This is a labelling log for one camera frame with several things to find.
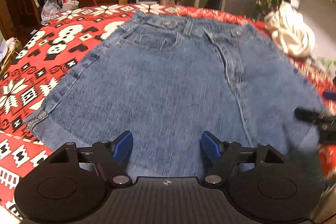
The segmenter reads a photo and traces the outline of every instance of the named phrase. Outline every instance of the jeans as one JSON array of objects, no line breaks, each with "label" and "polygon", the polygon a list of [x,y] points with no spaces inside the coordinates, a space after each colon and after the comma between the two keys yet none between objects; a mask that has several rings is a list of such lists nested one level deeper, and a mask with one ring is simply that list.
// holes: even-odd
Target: jeans
[{"label": "jeans", "polygon": [[252,25],[136,12],[25,122],[53,150],[130,130],[133,178],[202,176],[206,130],[247,147],[269,143],[318,176],[318,133],[295,120],[299,106],[324,108],[313,86]]}]

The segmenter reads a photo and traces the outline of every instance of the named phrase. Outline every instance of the white cloth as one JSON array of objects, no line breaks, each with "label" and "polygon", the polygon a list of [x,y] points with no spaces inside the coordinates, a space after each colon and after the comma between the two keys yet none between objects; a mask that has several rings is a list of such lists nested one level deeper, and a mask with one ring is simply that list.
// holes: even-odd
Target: white cloth
[{"label": "white cloth", "polygon": [[314,32],[303,22],[303,16],[285,1],[278,11],[267,15],[266,29],[275,44],[291,57],[306,58],[315,46]]},{"label": "white cloth", "polygon": [[6,40],[3,38],[0,43],[0,62],[5,58],[8,51],[8,46],[6,44]]},{"label": "white cloth", "polygon": [[7,211],[4,207],[0,206],[0,219],[1,223],[5,224],[19,224],[18,220],[14,215]]}]

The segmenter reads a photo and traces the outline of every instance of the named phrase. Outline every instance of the jeans seam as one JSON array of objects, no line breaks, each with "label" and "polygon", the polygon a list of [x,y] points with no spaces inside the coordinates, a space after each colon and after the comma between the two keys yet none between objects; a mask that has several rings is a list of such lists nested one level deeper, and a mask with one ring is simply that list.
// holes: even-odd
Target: jeans seam
[{"label": "jeans seam", "polygon": [[232,93],[234,94],[234,96],[236,98],[236,102],[237,102],[237,105],[238,105],[238,108],[239,108],[240,117],[241,117],[241,123],[243,125],[243,129],[245,131],[245,135],[246,135],[247,141],[249,142],[250,147],[253,147],[253,142],[252,142],[251,136],[249,134],[249,123],[248,123],[248,120],[245,117],[245,114],[243,112],[244,103],[241,102],[241,100],[240,100],[240,94],[237,91],[237,89],[234,87],[232,81],[229,80],[229,77],[228,77],[228,74],[227,74],[227,60],[226,60],[226,56],[224,55],[221,47],[216,42],[213,41],[212,43],[215,45],[215,47],[219,51],[219,55],[220,55],[220,58],[221,58],[223,64],[224,64],[224,62],[226,63],[226,66],[224,66],[225,67],[225,77],[226,77],[227,83],[230,86],[230,89],[231,89]]},{"label": "jeans seam", "polygon": [[78,139],[79,141],[81,141],[82,143],[84,143],[86,146],[90,146],[90,144],[88,144],[82,138],[79,138],[79,137],[75,136],[74,134],[72,134],[69,130],[66,130],[63,126],[61,126],[58,122],[56,122],[50,115],[47,115],[44,119],[46,119],[46,118],[49,118],[52,122],[56,123],[60,128],[62,128],[64,130],[64,132],[67,135],[70,135],[71,137]]},{"label": "jeans seam", "polygon": [[47,115],[49,115],[59,104],[60,104],[60,102],[63,100],[63,98],[65,97],[65,95],[68,93],[68,92],[70,92],[70,90],[73,88],[73,86],[74,86],[74,84],[79,80],[79,78],[80,78],[80,76],[82,75],[82,73],[85,71],[85,70],[87,70],[92,64],[94,64],[99,58],[100,58],[100,55],[102,54],[102,52],[103,52],[103,50],[104,49],[106,49],[106,48],[109,48],[109,46],[110,46],[110,44],[107,44],[107,45],[105,45],[105,44],[103,44],[103,43],[101,43],[101,44],[99,44],[93,51],[91,51],[91,52],[89,52],[88,53],[88,55],[92,55],[92,54],[94,54],[94,55],[96,55],[96,57],[94,58],[94,60],[92,60],[92,61],[90,61],[90,62],[88,62],[88,60],[84,60],[84,58],[82,59],[82,61],[84,60],[84,62],[82,63],[82,61],[79,63],[79,64],[77,64],[77,65],[82,65],[83,66],[83,64],[85,64],[85,63],[87,63],[88,62],[88,64],[83,68],[82,67],[82,69],[80,70],[80,73],[78,73],[78,75],[77,75],[77,77],[73,77],[73,75],[71,75],[71,70],[61,79],[61,81],[63,80],[63,81],[65,81],[66,80],[66,77],[72,77],[72,78],[75,78],[75,80],[74,81],[71,81],[70,83],[71,83],[71,85],[69,86],[69,87],[62,87],[62,89],[67,89],[66,90],[66,92],[60,97],[60,98],[58,98],[57,96],[54,96],[54,97],[56,97],[56,99],[57,99],[57,101],[56,100],[54,100],[54,101],[56,101],[55,103],[54,103],[54,105],[52,106],[52,107],[50,107],[50,109],[49,110],[46,110],[45,109],[45,106],[43,106],[43,107],[41,107],[41,109],[44,111],[44,112],[46,112],[47,113]]}]

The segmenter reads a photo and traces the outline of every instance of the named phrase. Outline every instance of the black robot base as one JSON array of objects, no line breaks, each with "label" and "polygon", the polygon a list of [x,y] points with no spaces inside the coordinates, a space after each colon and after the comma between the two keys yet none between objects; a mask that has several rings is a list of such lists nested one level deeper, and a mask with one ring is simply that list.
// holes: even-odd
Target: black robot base
[{"label": "black robot base", "polygon": [[[221,142],[203,132],[213,163],[204,178],[138,177],[120,163],[132,150],[125,131],[114,141],[77,148],[65,143],[26,177],[14,194],[22,224],[312,224],[321,190],[275,148]],[[95,164],[96,172],[79,167]],[[243,163],[253,169],[237,172]]]}]

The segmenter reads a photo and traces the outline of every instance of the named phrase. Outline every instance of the metal button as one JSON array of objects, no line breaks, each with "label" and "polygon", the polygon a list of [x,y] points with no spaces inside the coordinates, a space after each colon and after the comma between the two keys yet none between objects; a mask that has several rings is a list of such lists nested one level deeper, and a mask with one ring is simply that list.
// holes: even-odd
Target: metal button
[{"label": "metal button", "polygon": [[217,183],[220,183],[222,181],[222,179],[221,179],[221,177],[219,177],[217,175],[210,175],[210,176],[207,176],[205,178],[205,181],[207,183],[217,184]]},{"label": "metal button", "polygon": [[113,182],[116,184],[125,184],[129,182],[129,178],[127,176],[116,176],[113,178]]}]

